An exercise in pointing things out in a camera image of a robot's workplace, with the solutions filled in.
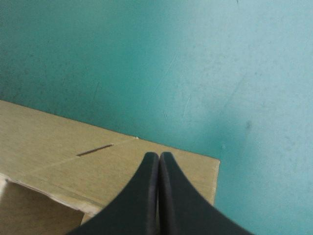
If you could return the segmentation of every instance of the cardboard slit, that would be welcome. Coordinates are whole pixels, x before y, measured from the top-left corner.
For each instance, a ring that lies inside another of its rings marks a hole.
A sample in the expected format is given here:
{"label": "cardboard slit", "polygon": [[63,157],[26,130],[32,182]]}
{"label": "cardboard slit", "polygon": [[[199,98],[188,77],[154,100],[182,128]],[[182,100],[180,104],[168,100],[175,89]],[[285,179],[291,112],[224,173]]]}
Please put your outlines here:
{"label": "cardboard slit", "polygon": [[83,152],[83,153],[79,153],[77,154],[78,157],[81,157],[81,156],[84,156],[84,155],[87,155],[89,153],[93,153],[93,152],[96,152],[98,150],[101,150],[101,149],[104,149],[104,148],[109,148],[109,147],[112,147],[114,144],[110,143],[110,144],[107,144],[107,145],[104,145],[102,147],[99,147],[99,148],[94,148],[92,150],[88,150],[86,152]]}

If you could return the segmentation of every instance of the brown cardboard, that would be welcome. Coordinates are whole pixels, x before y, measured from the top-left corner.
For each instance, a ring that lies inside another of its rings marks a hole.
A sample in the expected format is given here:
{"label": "brown cardboard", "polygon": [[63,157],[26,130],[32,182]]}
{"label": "brown cardboard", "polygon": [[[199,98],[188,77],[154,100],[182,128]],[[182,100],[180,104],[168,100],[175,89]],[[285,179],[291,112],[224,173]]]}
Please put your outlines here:
{"label": "brown cardboard", "polygon": [[86,216],[110,203],[148,151],[172,152],[195,188],[214,203],[217,159],[0,100],[2,178]]}

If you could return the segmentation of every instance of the box opening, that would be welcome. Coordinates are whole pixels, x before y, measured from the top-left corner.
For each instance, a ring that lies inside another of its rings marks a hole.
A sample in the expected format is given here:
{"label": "box opening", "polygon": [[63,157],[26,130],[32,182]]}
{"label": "box opening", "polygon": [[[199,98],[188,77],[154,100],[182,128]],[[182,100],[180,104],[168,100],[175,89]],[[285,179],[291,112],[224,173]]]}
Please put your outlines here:
{"label": "box opening", "polygon": [[63,235],[79,226],[81,211],[16,183],[0,183],[0,234]]}

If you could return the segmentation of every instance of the cardboard box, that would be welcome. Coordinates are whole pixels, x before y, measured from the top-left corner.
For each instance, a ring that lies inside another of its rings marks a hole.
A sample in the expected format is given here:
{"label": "cardboard box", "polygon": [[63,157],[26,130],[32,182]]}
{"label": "cardboard box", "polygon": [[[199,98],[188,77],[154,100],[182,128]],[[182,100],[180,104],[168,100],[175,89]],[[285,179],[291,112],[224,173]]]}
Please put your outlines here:
{"label": "cardboard box", "polygon": [[0,234],[64,234],[110,203],[146,152],[163,151],[213,204],[217,159],[0,101]]}

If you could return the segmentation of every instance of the black plastic object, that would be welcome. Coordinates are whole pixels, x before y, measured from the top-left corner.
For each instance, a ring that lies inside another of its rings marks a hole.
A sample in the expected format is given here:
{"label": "black plastic object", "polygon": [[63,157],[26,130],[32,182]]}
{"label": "black plastic object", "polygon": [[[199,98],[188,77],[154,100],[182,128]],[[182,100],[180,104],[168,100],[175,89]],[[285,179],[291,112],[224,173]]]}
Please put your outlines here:
{"label": "black plastic object", "polygon": [[158,155],[146,153],[118,196],[94,218],[68,235],[154,235]]}
{"label": "black plastic object", "polygon": [[191,185],[171,153],[159,166],[159,216],[162,235],[250,235],[211,206]]}

